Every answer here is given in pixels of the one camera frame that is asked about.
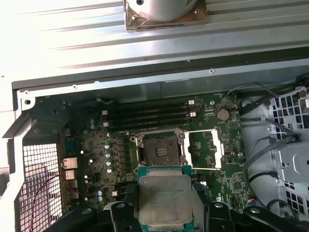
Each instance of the cpu socket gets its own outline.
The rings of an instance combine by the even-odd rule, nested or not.
[[[179,128],[153,130],[136,134],[130,138],[137,147],[139,164],[166,166],[186,164],[180,153],[184,133]]]

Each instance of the screw hole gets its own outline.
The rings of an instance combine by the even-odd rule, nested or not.
[[[144,0],[137,0],[136,3],[137,5],[141,6],[144,4]]]
[[[132,229],[133,229],[132,226],[127,226],[127,227],[125,227],[125,231],[131,231]]]

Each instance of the metal frame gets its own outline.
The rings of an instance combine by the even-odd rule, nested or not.
[[[31,3],[15,7],[2,32],[0,76],[29,80],[309,45],[308,0],[208,0],[205,25],[138,33],[126,31],[122,0]]]

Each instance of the honeycomb grille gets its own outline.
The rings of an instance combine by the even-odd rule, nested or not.
[[[25,182],[19,194],[21,232],[42,232],[62,216],[57,146],[24,146],[23,151]]]

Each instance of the small black chip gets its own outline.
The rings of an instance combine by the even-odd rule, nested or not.
[[[240,182],[234,182],[233,186],[234,186],[234,189],[241,189],[241,183]]]

